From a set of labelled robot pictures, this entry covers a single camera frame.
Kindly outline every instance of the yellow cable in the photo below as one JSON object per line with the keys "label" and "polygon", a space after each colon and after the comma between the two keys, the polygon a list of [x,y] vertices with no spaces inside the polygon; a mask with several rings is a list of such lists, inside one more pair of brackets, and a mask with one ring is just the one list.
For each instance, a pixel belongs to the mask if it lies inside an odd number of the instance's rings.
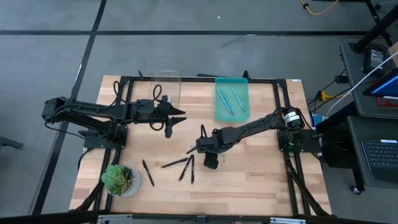
{"label": "yellow cable", "polygon": [[324,13],[324,12],[327,12],[329,9],[331,9],[336,3],[338,3],[338,1],[339,0],[336,0],[333,4],[331,4],[329,7],[327,7],[325,10],[323,10],[322,12],[318,12],[318,13],[314,13],[314,12],[312,12],[311,10],[310,10],[310,8],[308,8],[308,6],[305,6],[305,9],[309,12],[309,13],[311,13],[311,14],[313,14],[314,16],[317,16],[317,15],[320,15],[320,14],[322,14],[322,13]]}

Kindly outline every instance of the potted plant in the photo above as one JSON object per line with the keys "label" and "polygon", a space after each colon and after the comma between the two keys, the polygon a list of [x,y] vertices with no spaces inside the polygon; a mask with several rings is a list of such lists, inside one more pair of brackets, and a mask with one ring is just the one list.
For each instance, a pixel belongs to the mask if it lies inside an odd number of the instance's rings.
{"label": "potted plant", "polygon": [[141,186],[141,177],[138,171],[125,165],[109,165],[102,174],[101,180],[113,196],[132,196]]}

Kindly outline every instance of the succulent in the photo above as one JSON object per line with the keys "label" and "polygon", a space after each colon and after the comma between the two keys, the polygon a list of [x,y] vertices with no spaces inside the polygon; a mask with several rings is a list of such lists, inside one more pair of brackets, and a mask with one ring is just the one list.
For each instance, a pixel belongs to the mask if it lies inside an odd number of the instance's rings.
{"label": "succulent", "polygon": [[109,165],[101,180],[111,194],[120,196],[131,187],[132,172],[122,165]]}

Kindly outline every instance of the computer monitor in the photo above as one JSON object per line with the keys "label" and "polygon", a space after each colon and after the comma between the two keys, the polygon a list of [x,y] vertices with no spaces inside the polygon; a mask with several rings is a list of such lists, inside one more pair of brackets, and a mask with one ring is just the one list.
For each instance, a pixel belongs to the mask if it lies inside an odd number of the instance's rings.
{"label": "computer monitor", "polygon": [[398,69],[383,76],[364,92],[364,95],[398,99]]}

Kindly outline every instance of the black pen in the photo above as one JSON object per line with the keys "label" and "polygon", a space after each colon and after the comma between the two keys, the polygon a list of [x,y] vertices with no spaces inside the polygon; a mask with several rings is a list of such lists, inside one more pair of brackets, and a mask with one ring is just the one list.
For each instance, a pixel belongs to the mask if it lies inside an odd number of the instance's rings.
{"label": "black pen", "polygon": [[148,174],[148,177],[149,177],[150,183],[152,184],[152,186],[154,186],[154,187],[155,187],[154,180],[152,180],[152,177],[150,176],[149,169],[148,169],[148,167],[147,167],[147,164],[145,163],[145,161],[144,161],[144,160],[142,160],[142,165],[144,166],[145,170],[147,171],[147,174]]}
{"label": "black pen", "polygon": [[186,169],[187,169],[187,167],[188,167],[188,165],[189,165],[189,162],[191,161],[192,158],[193,158],[193,155],[191,155],[191,156],[189,157],[189,160],[188,160],[187,164],[185,165],[184,170],[182,171],[182,173],[181,173],[180,178],[179,178],[178,181],[181,181],[181,180],[184,178],[185,171],[186,171]]}
{"label": "black pen", "polygon": [[193,175],[193,164],[195,162],[195,157],[192,155],[192,170],[191,170],[191,184],[195,181],[195,176]]}
{"label": "black pen", "polygon": [[166,165],[162,166],[162,168],[166,168],[166,167],[172,166],[172,165],[174,165],[174,164],[178,164],[178,163],[180,163],[180,162],[185,162],[185,161],[187,161],[187,160],[188,160],[188,158],[183,158],[183,159],[180,159],[179,161],[174,161],[174,162],[171,162],[171,163],[169,163],[169,164],[166,164]]}

